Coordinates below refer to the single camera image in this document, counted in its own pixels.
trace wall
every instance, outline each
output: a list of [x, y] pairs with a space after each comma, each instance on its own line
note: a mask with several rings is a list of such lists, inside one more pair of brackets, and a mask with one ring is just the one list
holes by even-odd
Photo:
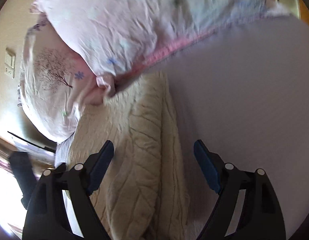
[[[36, 15], [29, 13], [34, 0], [7, 0], [0, 11], [0, 138], [13, 143], [10, 131], [39, 145], [53, 145], [45, 138], [21, 107], [17, 106], [17, 87], [23, 40], [27, 29], [36, 23]], [[16, 54], [15, 79], [4, 74], [5, 50]]]

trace pillowcase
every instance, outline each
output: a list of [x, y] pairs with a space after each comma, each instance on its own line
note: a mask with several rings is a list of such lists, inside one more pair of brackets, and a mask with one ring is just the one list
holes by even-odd
[[82, 57], [41, 14], [27, 32], [20, 69], [22, 107], [31, 122], [61, 143], [74, 133], [84, 106], [100, 105], [105, 93]]
[[99, 85], [138, 74], [218, 28], [267, 15], [266, 0], [36, 0]]

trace mattress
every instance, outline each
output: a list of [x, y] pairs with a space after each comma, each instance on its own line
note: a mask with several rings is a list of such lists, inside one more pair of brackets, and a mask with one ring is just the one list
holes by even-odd
[[289, 238], [309, 212], [309, 27], [293, 16], [234, 26], [148, 71], [158, 70], [169, 79], [186, 164], [186, 239], [217, 200], [193, 156], [197, 139], [241, 170], [267, 172]]

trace blanket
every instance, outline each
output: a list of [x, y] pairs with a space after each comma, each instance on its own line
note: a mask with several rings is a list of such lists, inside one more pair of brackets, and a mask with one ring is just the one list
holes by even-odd
[[86, 106], [69, 167], [106, 140], [114, 158], [91, 202], [112, 239], [184, 239], [189, 198], [176, 113], [165, 75], [142, 76], [102, 106]]

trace bed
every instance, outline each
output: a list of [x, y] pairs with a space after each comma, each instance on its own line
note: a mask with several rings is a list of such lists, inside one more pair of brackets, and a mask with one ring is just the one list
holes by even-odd
[[[217, 198], [192, 155], [199, 138], [240, 169], [267, 171], [287, 238], [297, 237], [309, 213], [309, 27], [293, 16], [232, 26], [148, 72], [159, 70], [168, 77], [186, 163], [185, 238], [197, 237]], [[56, 164], [67, 159], [72, 140], [58, 146]]]

